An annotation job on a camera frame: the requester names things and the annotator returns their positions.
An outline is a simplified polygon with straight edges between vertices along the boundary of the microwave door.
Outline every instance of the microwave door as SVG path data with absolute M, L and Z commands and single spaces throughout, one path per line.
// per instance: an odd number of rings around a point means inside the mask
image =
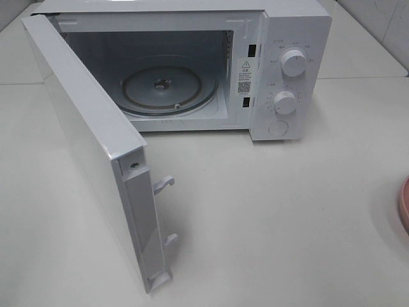
M 153 195 L 173 178 L 152 185 L 145 140 L 50 20 L 36 15 L 23 24 L 73 156 L 150 292 L 170 279 Z

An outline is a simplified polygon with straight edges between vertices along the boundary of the screw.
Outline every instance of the screw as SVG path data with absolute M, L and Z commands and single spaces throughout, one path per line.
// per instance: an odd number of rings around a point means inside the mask
M 130 169 L 131 169 L 132 171 L 134 171 L 134 170 L 137 169 L 138 167 L 139 167 L 139 163 L 132 163 L 131 166 L 130 166 Z
M 171 85 L 172 81 L 171 80 L 167 80 L 167 79 L 158 79 L 155 83 L 153 83 L 154 87 L 157 90 L 167 90 L 170 85 Z

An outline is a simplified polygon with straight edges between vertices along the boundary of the white knob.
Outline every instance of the white knob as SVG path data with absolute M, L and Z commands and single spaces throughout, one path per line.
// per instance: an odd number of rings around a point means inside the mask
M 301 50 L 292 49 L 281 57 L 282 71 L 289 77 L 296 77 L 305 71 L 305 55 Z
M 275 112 L 281 115 L 289 115 L 297 108 L 297 98 L 290 91 L 282 91 L 274 97 Z

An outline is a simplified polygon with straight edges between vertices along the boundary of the round button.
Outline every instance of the round button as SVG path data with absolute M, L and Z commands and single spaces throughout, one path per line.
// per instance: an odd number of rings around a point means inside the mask
M 276 122 L 273 122 L 270 125 L 270 127 L 268 128 L 268 131 L 273 136 L 276 136 L 276 137 L 283 136 L 288 131 L 288 124 L 282 120 L 277 120 Z
M 282 91 L 274 97 L 275 112 L 281 115 L 289 115 L 297 108 L 297 98 L 290 91 Z
M 288 77 L 296 77 L 305 71 L 305 55 L 299 49 L 286 51 L 281 57 L 282 71 Z

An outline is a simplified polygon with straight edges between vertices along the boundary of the sticker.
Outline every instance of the sticker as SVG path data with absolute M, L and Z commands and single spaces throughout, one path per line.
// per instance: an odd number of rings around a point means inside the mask
M 238 95 L 251 96 L 252 80 L 257 70 L 255 58 L 240 58 L 237 61 L 237 90 Z

